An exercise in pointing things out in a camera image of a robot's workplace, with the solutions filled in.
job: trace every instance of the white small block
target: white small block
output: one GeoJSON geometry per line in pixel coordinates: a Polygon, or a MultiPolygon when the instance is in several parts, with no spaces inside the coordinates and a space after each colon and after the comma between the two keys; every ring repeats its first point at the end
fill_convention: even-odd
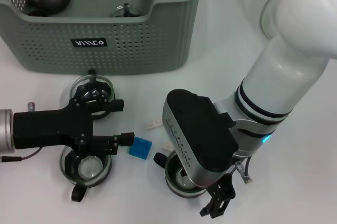
{"type": "Polygon", "coordinates": [[[163,121],[162,119],[154,119],[151,120],[147,125],[147,129],[155,129],[163,126],[163,121]]]}
{"type": "Polygon", "coordinates": [[[164,142],[162,147],[163,147],[163,149],[166,149],[170,152],[174,151],[173,144],[170,143],[169,141],[164,142]]]}

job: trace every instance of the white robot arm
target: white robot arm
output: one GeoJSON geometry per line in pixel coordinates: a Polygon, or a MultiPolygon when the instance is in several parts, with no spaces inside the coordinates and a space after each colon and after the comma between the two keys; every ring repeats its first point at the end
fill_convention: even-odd
{"type": "Polygon", "coordinates": [[[208,98],[184,90],[167,97],[163,121],[186,175],[212,196],[202,216],[223,214],[235,197],[229,193],[233,167],[250,181],[241,161],[271,137],[323,74],[329,59],[337,58],[337,0],[281,0],[277,25],[280,35],[267,44],[229,98],[210,105],[208,98]],[[209,121],[221,121],[221,130],[209,121]],[[217,132],[216,137],[205,133],[210,131],[217,132]]]}

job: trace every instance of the blue block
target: blue block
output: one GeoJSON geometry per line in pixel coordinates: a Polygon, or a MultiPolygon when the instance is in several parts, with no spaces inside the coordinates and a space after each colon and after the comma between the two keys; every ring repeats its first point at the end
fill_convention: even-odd
{"type": "Polygon", "coordinates": [[[151,147],[152,147],[151,141],[135,137],[133,145],[128,151],[128,154],[146,160],[151,147]]]}

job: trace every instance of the white tabletop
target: white tabletop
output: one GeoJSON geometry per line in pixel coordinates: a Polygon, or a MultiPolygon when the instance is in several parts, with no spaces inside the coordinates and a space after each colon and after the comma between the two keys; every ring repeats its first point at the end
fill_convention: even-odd
{"type": "MultiPolygon", "coordinates": [[[[259,31],[266,0],[200,0],[190,57],[180,69],[160,74],[112,76],[125,109],[95,124],[97,135],[134,131],[153,142],[148,159],[120,148],[108,179],[90,189],[81,203],[71,201],[72,184],[61,174],[63,147],[44,148],[29,160],[0,164],[0,223],[335,223],[337,198],[337,62],[297,105],[273,137],[253,156],[245,185],[233,176],[236,198],[225,215],[200,217],[210,196],[183,199],[173,194],[164,170],[152,160],[169,138],[164,128],[148,131],[160,118],[166,95],[176,88],[208,96],[213,102],[233,93],[267,40],[259,31]]],[[[26,111],[67,105],[79,76],[24,69],[0,41],[0,109],[26,111]]],[[[17,151],[29,155],[33,150],[17,151]]]]}

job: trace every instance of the cable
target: cable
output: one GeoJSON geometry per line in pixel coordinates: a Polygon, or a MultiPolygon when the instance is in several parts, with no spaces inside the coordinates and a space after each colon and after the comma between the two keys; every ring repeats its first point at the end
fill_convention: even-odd
{"type": "Polygon", "coordinates": [[[34,153],[32,153],[29,156],[26,157],[0,157],[0,162],[21,162],[23,160],[27,160],[31,157],[34,157],[37,153],[39,153],[42,150],[42,147],[39,148],[37,151],[35,151],[34,153]]]}
{"type": "Polygon", "coordinates": [[[244,170],[244,175],[245,175],[246,177],[248,177],[248,167],[249,167],[249,162],[251,161],[251,158],[252,158],[252,157],[247,158],[247,161],[246,161],[246,168],[245,168],[245,170],[244,170]]]}

